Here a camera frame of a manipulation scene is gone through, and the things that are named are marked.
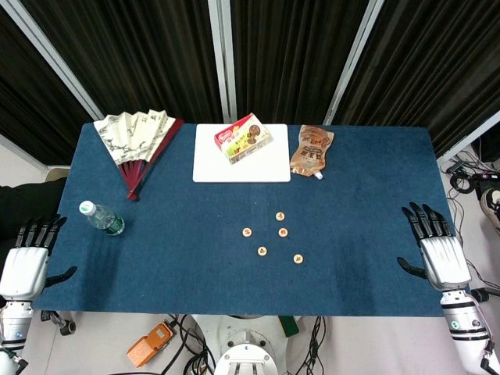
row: bottle label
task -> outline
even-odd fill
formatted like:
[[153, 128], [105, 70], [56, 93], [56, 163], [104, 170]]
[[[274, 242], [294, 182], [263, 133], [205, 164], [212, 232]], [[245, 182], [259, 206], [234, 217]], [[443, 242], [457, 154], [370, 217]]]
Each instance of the bottle label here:
[[117, 234], [123, 228], [123, 219], [117, 215], [115, 215], [115, 221], [112, 222], [111, 226], [104, 229], [106, 234]]

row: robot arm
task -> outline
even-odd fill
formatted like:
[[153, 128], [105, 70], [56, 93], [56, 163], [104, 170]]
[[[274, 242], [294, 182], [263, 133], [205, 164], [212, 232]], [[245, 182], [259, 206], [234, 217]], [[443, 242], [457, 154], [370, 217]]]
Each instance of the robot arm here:
[[0, 295], [7, 301], [0, 309], [1, 374], [19, 374], [27, 366], [21, 353], [33, 316], [32, 301], [44, 288], [67, 280], [77, 269], [71, 267], [63, 275], [46, 278], [48, 257], [65, 222], [66, 217], [60, 216], [46, 222], [28, 221], [18, 234], [16, 247], [7, 255], [0, 280]]
[[441, 307], [463, 367], [473, 374], [500, 375], [492, 333], [477, 301], [465, 292], [471, 277], [462, 246], [445, 218], [428, 205], [423, 210], [411, 202], [402, 208], [420, 247], [425, 268], [398, 263], [406, 272], [429, 280], [442, 291]]

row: robot finger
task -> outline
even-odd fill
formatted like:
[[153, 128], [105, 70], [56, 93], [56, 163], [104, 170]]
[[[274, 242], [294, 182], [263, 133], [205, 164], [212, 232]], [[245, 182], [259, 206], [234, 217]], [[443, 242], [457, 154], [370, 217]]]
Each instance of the robot finger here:
[[65, 273], [62, 273], [57, 276], [47, 277], [47, 279], [45, 279], [45, 287], [50, 288], [52, 285], [56, 285], [68, 280], [77, 271], [77, 268], [78, 267], [76, 266], [71, 266], [68, 270], [66, 270]]
[[40, 230], [42, 220], [43, 216], [40, 216], [31, 224], [30, 231], [28, 232], [28, 235], [26, 236], [26, 240], [24, 242], [24, 246], [33, 246], [34, 239], [38, 235], [38, 231]]
[[430, 228], [429, 220], [426, 216], [426, 214], [422, 211], [422, 209], [415, 203], [415, 202], [410, 202], [409, 206], [415, 211], [415, 214], [419, 218], [420, 225], [422, 226], [423, 233], [426, 235], [426, 237], [432, 237], [433, 232]]
[[406, 259], [402, 258], [401, 256], [396, 258], [396, 260], [398, 261], [400, 267], [410, 275], [420, 277], [421, 279], [427, 279], [425, 269], [412, 266]]
[[27, 236], [30, 227], [31, 227], [31, 219], [28, 219], [24, 222], [23, 226], [19, 230], [19, 233], [17, 234], [16, 244], [15, 244], [17, 248], [23, 246], [24, 238]]
[[34, 245], [38, 248], [42, 247], [42, 244], [47, 237], [48, 229], [52, 226], [52, 224], [61, 217], [59, 214], [52, 216], [49, 220], [45, 221], [40, 228], [40, 232], [38, 233], [37, 240], [34, 242]]
[[445, 217], [442, 216], [439, 212], [436, 212], [437, 217], [439, 218], [439, 221], [441, 222], [441, 227], [443, 228], [443, 233], [445, 236], [453, 236], [452, 230], [450, 229], [450, 226], [448, 225], [448, 221], [446, 221]]
[[430, 226], [431, 226], [431, 229], [432, 229], [434, 235], [436, 235], [438, 237], [444, 236], [445, 233], [443, 232], [443, 230], [441, 228], [441, 221], [439, 220], [438, 213], [435, 212], [431, 207], [429, 207], [425, 203], [422, 205], [422, 208], [426, 212], [427, 216], [429, 217]]
[[67, 218], [65, 216], [59, 217], [51, 226], [50, 229], [48, 230], [47, 237], [44, 239], [43, 243], [41, 244], [44, 248], [48, 249], [48, 255], [50, 256], [52, 254], [52, 249], [55, 244], [55, 239], [57, 238], [57, 233], [59, 232], [59, 229], [64, 225], [64, 223], [67, 221]]
[[419, 220], [416, 218], [415, 215], [413, 215], [413, 212], [411, 212], [409, 209], [406, 207], [401, 207], [401, 210], [405, 214], [406, 218], [408, 219], [409, 225], [412, 228], [413, 235], [415, 236], [416, 243], [420, 245], [420, 240], [422, 238], [427, 238], [427, 236], [424, 232], [422, 227], [420, 226]]

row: blue felt table cover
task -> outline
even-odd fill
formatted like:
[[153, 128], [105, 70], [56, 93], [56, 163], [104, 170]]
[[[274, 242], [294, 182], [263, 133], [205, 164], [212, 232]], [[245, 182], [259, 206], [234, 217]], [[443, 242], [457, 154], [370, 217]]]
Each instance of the blue felt table cover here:
[[[289, 126], [290, 155], [298, 126]], [[426, 129], [333, 126], [324, 179], [195, 184], [194, 124], [185, 124], [139, 191], [127, 187], [91, 124], [84, 125], [59, 213], [68, 217], [38, 309], [140, 313], [440, 316], [440, 295], [396, 262], [422, 265], [401, 207], [449, 210]], [[126, 222], [107, 237], [79, 214], [83, 200]], [[278, 222], [277, 212], [286, 219]], [[244, 227], [251, 237], [241, 235]], [[286, 227], [288, 236], [278, 236]], [[266, 256], [257, 248], [266, 246]], [[297, 265], [293, 255], [305, 260]]]

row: wheel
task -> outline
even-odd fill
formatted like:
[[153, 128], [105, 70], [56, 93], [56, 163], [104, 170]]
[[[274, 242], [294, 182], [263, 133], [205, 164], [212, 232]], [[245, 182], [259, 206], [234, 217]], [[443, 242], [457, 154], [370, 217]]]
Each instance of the wheel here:
[[69, 334], [74, 334], [77, 330], [77, 325], [72, 320], [64, 319], [64, 327], [60, 329], [62, 336], [67, 336]]

